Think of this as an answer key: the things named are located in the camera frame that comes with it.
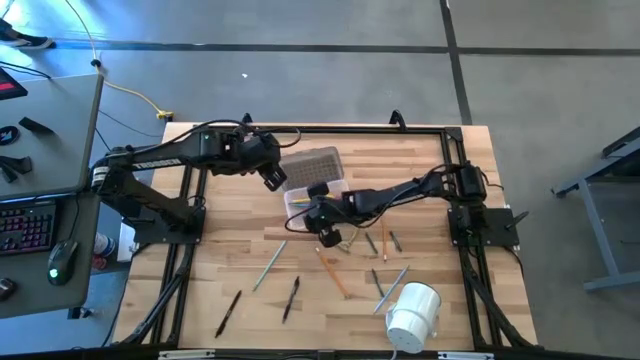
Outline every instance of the gray concrete floor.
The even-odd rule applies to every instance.
[[[96,37],[106,40],[446,45],[436,0],[72,3]],[[460,46],[640,45],[635,21],[640,4],[632,0],[450,0],[450,6]],[[5,19],[25,32],[85,38],[62,1],[16,0]],[[251,112],[256,121],[383,123],[394,108],[411,123],[461,121],[447,55],[103,51],[100,56],[110,79],[143,91],[175,111],[178,121]],[[86,50],[0,48],[0,59],[56,76],[92,71]],[[595,237],[581,199],[575,194],[554,199],[549,188],[587,168],[603,146],[638,126],[639,59],[462,56],[461,64],[473,123],[490,128],[507,199],[516,210],[531,211],[519,232],[540,344],[638,357],[640,286],[582,290],[583,282],[605,275]],[[153,110],[129,95],[105,89],[102,109],[147,133],[162,132]],[[110,145],[157,141],[103,116],[98,127]],[[96,143],[93,159],[102,152]],[[113,221],[104,226],[114,226]],[[123,279],[94,277],[88,302],[113,314]],[[103,316],[69,322],[52,314],[0,321],[0,329],[11,329],[0,330],[0,353],[98,346],[111,321]],[[55,329],[69,336],[20,341],[36,327],[38,333]]]

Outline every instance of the yellow cable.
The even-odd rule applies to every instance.
[[[156,110],[157,114],[156,117],[158,119],[171,119],[173,117],[173,111],[167,111],[167,110],[162,110],[158,107],[158,105],[156,105],[153,101],[151,101],[151,99],[149,99],[148,97],[144,96],[142,93],[139,93],[135,90],[131,90],[128,89],[124,86],[119,86],[116,84],[113,84],[109,81],[107,81],[107,76],[100,71],[100,64],[101,61],[98,60],[98,56],[96,55],[96,47],[93,43],[93,37],[91,36],[91,33],[89,32],[89,28],[87,28],[87,25],[84,23],[84,20],[82,20],[82,17],[80,16],[80,14],[78,13],[78,11],[76,11],[76,9],[73,7],[73,5],[71,5],[71,3],[69,2],[69,0],[65,0],[65,2],[67,3],[67,5],[69,5],[69,7],[71,8],[71,10],[73,10],[73,12],[76,14],[76,16],[78,17],[78,20],[80,20],[80,23],[82,23],[82,27],[84,27],[84,31],[87,33],[87,36],[89,37],[89,43],[91,44],[91,51],[93,52],[93,60],[91,62],[91,65],[96,69],[96,73],[102,75],[104,77],[104,83],[116,90],[120,90],[132,95],[136,95],[137,97],[141,98],[142,100],[146,101],[147,103],[149,103],[149,105],[153,106],[153,108]]]

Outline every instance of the black clamp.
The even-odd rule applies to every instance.
[[[400,132],[407,132],[407,124],[404,122],[404,117],[402,117],[400,110],[393,110],[391,113],[391,119],[389,119],[389,124],[398,124]]]

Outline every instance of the white cup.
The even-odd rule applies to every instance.
[[[422,351],[427,336],[436,334],[440,304],[440,295],[432,287],[419,282],[407,283],[398,302],[385,316],[387,336],[394,347],[410,354]]]

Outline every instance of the sticker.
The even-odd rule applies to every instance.
[[[20,130],[15,126],[5,126],[0,129],[0,146],[9,145],[18,140]]]

